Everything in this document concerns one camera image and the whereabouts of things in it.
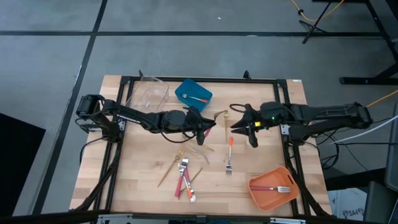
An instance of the black metal frame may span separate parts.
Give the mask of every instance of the black metal frame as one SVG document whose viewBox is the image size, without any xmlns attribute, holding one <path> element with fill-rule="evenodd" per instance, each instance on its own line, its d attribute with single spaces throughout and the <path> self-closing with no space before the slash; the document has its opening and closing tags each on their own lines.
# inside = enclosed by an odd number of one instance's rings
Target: black metal frame
<svg viewBox="0 0 398 224">
<path fill-rule="evenodd" d="M 340 2 L 341 0 L 312 0 L 313 2 L 328 2 L 328 5 L 326 6 L 325 10 L 322 12 L 321 16 L 315 23 L 315 25 L 307 24 L 306 22 L 300 21 L 300 23 L 304 23 L 308 25 L 309 27 L 312 27 L 310 32 L 308 33 L 309 35 L 313 35 L 316 33 L 313 33 L 314 29 L 317 28 L 317 24 L 319 20 L 322 18 L 322 15 L 325 13 L 327 8 L 329 7 L 331 2 Z M 384 39 L 386 42 L 389 50 L 391 51 L 391 54 L 394 58 L 394 64 L 391 65 L 389 68 L 385 69 L 375 77 L 340 77 L 339 81 L 343 85 L 398 85 L 398 78 L 391 78 L 391 76 L 395 75 L 398 73 L 398 53 L 394 48 L 394 43 L 391 42 L 391 39 L 389 35 L 387 34 L 386 30 L 384 29 L 383 25 L 381 24 L 380 18 L 377 15 L 376 11 L 374 10 L 372 4 L 369 2 L 369 0 L 347 0 L 347 3 L 360 3 L 360 4 L 365 4 L 366 7 L 368 8 L 369 12 L 372 15 L 373 21 L 377 25 L 377 28 L 380 31 L 381 37 Z M 305 38 L 303 41 L 303 44 L 306 43 L 308 38 Z"/>
<path fill-rule="evenodd" d="M 122 77 L 119 90 L 118 90 L 118 96 L 117 96 L 117 102 L 120 103 L 121 99 L 123 97 L 123 91 L 126 86 L 126 84 L 129 84 L 129 89 L 127 93 L 127 98 L 131 96 L 132 89 L 134 86 L 135 81 L 139 81 L 142 76 L 142 72 L 139 71 L 140 76 L 138 77 Z M 158 79 L 164 81 L 164 82 L 182 82 L 184 81 L 184 77 L 157 77 Z M 282 88 L 283 93 L 284 93 L 284 101 L 286 103 L 290 103 L 290 98 L 289 98 L 289 91 L 287 89 L 287 82 L 286 80 L 268 80 L 268 79 L 251 79 L 250 74 L 248 71 L 245 71 L 243 78 L 191 78 L 195 82 L 213 82 L 213 83 L 262 83 L 262 84 L 270 84 L 274 88 L 274 94 L 275 94 L 275 101 L 280 103 L 280 95 L 279 95 L 279 88 Z M 121 149 L 123 147 L 123 136 L 124 132 L 122 132 L 122 141 L 118 143 L 117 145 L 117 151 L 121 152 Z M 281 141 L 282 141 L 282 147 L 283 147 L 283 153 L 284 153 L 284 161 L 285 164 L 287 165 L 287 160 L 291 159 L 289 155 L 289 139 L 288 136 L 281 136 Z M 103 178 L 104 173 L 106 172 L 106 168 L 108 167 L 109 160 L 110 160 L 110 154 L 111 154 L 111 149 L 112 149 L 112 143 L 107 143 L 106 145 L 106 150 L 105 150 L 105 155 L 104 155 L 104 160 L 101 168 L 101 176 L 100 179 Z M 304 182 L 304 175 L 303 175 L 303 170 L 302 170 L 302 164 L 301 164 L 301 159 L 300 159 L 300 153 L 299 153 L 299 148 L 297 146 L 294 146 L 294 155 L 293 155 L 295 161 L 296 161 L 296 169 L 298 170 L 298 174 L 300 179 Z M 113 193 L 114 193 L 114 187 L 116 184 L 116 175 L 117 175 L 117 169 L 115 170 L 115 173 L 112 174 L 111 180 L 109 181 L 109 189 L 108 189 L 108 194 L 106 197 L 106 204 L 105 204 L 105 209 L 110 210 L 111 204 L 112 204 L 112 198 L 113 198 Z M 99 209 L 100 208 L 100 198 L 102 198 L 102 191 L 99 193 L 95 200 L 95 204 L 93 209 Z M 303 201 L 303 207 L 304 207 L 304 215 L 311 215 L 310 213 L 310 205 L 306 201 L 305 197 L 302 195 L 302 201 Z M 291 206 L 292 206 L 292 213 L 293 216 L 296 217 L 299 214 L 299 209 L 297 205 L 297 200 L 294 199 L 291 201 Z M 153 214 L 141 214 L 142 218 L 153 218 Z M 158 215 L 159 218 L 164 217 L 164 219 L 169 219 L 170 215 Z M 173 215 L 174 217 L 178 217 L 177 219 L 184 219 L 185 215 Z M 243 219 L 245 217 L 239 217 L 239 216 L 231 216 L 232 219 Z"/>
<path fill-rule="evenodd" d="M 382 27 L 381 23 L 377 21 L 378 20 L 377 14 L 374 11 L 370 2 L 368 0 L 350 0 L 350 2 L 353 2 L 353 1 L 361 2 L 361 3 L 365 2 L 367 4 L 369 10 L 371 11 L 371 14 L 375 18 L 375 22 L 376 22 L 380 32 L 322 32 L 322 33 L 314 32 L 312 34 L 312 36 L 314 36 L 314 37 L 382 37 L 387 42 L 386 32 L 385 32 L 384 28 Z M 98 12 L 95 24 L 94 24 L 94 28 L 92 31 L 0 30 L 0 36 L 16 35 L 16 36 L 88 36 L 88 37 L 90 37 L 85 54 L 83 56 L 83 61 L 81 63 L 80 70 L 79 70 L 77 78 L 76 78 L 75 85 L 73 86 L 71 97 L 68 101 L 67 108 L 65 110 L 65 114 L 63 115 L 60 129 L 58 131 L 55 145 L 53 147 L 50 162 L 47 167 L 44 179 L 42 181 L 41 188 L 40 188 L 39 194 L 37 196 L 36 203 L 34 205 L 34 209 L 32 212 L 32 214 L 34 214 L 34 215 L 38 215 L 42 212 L 45 198 L 49 191 L 50 183 L 51 183 L 52 177 L 55 172 L 55 167 L 57 165 L 58 158 L 60 156 L 63 142 L 64 142 L 65 136 L 67 134 L 68 126 L 69 126 L 71 118 L 72 118 L 73 109 L 74 109 L 74 106 L 75 106 L 77 98 L 78 98 L 81 84 L 83 83 L 87 65 L 90 60 L 90 56 L 91 56 L 93 46 L 94 46 L 97 36 L 258 36 L 258 37 L 305 37 L 305 36 L 307 36 L 306 32 L 233 32 L 233 31 L 232 32 L 207 32 L 207 31 L 203 31 L 203 32 L 200 32 L 200 31 L 198 31 L 198 32 L 190 32 L 190 31 L 184 31 L 184 32 L 167 32 L 167 31 L 165 31 L 165 32 L 163 32 L 163 31 L 108 32 L 108 31 L 100 31 L 100 24 L 101 24 L 102 18 L 104 16 L 104 12 L 105 12 L 107 3 L 108 3 L 108 0 L 102 0 L 101 6 L 100 6 L 100 9 L 99 9 L 99 12 Z M 391 41 L 387 42 L 387 44 L 388 44 L 389 48 L 391 49 L 391 46 L 392 46 Z M 224 80 L 223 82 L 248 82 L 247 80 L 243 81 L 240 79 L 223 79 L 223 80 Z M 294 148 L 294 151 L 295 151 L 295 155 L 297 155 L 297 157 L 299 158 L 299 156 L 300 156 L 298 153 L 299 150 L 297 148 Z"/>
</svg>

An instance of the gold fork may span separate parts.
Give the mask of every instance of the gold fork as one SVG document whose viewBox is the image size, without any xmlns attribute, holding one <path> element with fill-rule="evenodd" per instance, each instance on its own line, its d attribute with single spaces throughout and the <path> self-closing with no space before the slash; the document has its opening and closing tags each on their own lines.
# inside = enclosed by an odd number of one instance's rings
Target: gold fork
<svg viewBox="0 0 398 224">
<path fill-rule="evenodd" d="M 167 174 L 170 172 L 170 170 L 172 169 L 173 165 L 175 164 L 175 162 L 179 161 L 182 157 L 182 155 L 184 155 L 184 151 L 185 151 L 185 147 L 182 147 L 180 150 L 178 150 L 177 155 L 175 155 L 174 161 L 173 163 L 170 165 L 170 167 L 167 169 L 166 173 L 163 175 L 162 179 L 160 180 L 159 184 L 157 185 L 157 187 L 159 187 L 163 180 L 166 178 Z"/>
<path fill-rule="evenodd" d="M 228 110 L 224 110 L 224 120 L 225 120 L 225 142 L 228 142 L 228 132 L 227 132 L 227 128 L 228 128 L 227 120 L 228 120 L 228 117 L 229 117 Z"/>
</svg>

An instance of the silver fork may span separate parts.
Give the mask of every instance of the silver fork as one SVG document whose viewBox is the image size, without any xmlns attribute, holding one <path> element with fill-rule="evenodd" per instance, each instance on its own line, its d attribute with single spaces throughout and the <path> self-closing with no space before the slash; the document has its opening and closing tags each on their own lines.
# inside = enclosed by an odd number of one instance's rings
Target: silver fork
<svg viewBox="0 0 398 224">
<path fill-rule="evenodd" d="M 290 193 L 290 187 L 261 187 L 261 186 L 250 186 L 251 190 L 276 190 L 278 193 Z"/>
<path fill-rule="evenodd" d="M 232 175 L 232 164 L 231 164 L 231 152 L 232 152 L 232 144 L 234 139 L 232 137 L 229 138 L 229 156 L 228 156 L 228 163 L 226 164 L 226 175 Z"/>
</svg>

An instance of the white cable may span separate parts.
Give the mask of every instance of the white cable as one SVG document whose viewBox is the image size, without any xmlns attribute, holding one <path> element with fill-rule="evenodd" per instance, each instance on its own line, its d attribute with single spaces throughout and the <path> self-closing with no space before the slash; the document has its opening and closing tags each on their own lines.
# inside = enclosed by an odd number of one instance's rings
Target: white cable
<svg viewBox="0 0 398 224">
<path fill-rule="evenodd" d="M 388 121 L 386 121 L 386 122 L 380 124 L 379 126 L 370 129 L 369 131 L 365 131 L 364 133 L 357 134 L 357 135 L 355 135 L 355 136 L 351 136 L 351 137 L 348 137 L 348 138 L 344 138 L 344 139 L 339 140 L 339 141 L 334 141 L 334 142 L 331 142 L 331 143 L 329 143 L 329 144 L 338 143 L 338 142 L 342 142 L 342 141 L 346 141 L 346 140 L 349 140 L 349 139 L 353 139 L 353 138 L 360 137 L 360 136 L 362 136 L 362 135 L 364 135 L 364 134 L 370 133 L 370 132 L 372 132 L 372 131 L 374 131 L 374 130 L 377 130 L 377 129 L 383 127 L 384 125 L 390 123 L 391 121 L 395 120 L 396 118 L 398 118 L 398 115 L 395 116 L 395 117 L 393 117 L 393 118 L 391 118 L 390 120 L 388 120 Z"/>
</svg>

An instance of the clear plastic container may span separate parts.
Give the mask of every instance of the clear plastic container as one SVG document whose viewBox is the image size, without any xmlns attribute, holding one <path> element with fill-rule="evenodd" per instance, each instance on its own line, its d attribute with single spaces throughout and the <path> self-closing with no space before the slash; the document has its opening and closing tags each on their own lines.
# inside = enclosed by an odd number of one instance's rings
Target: clear plastic container
<svg viewBox="0 0 398 224">
<path fill-rule="evenodd" d="M 159 112 L 169 100 L 169 85 L 155 77 L 141 77 L 132 93 L 130 107 L 141 112 Z"/>
</svg>

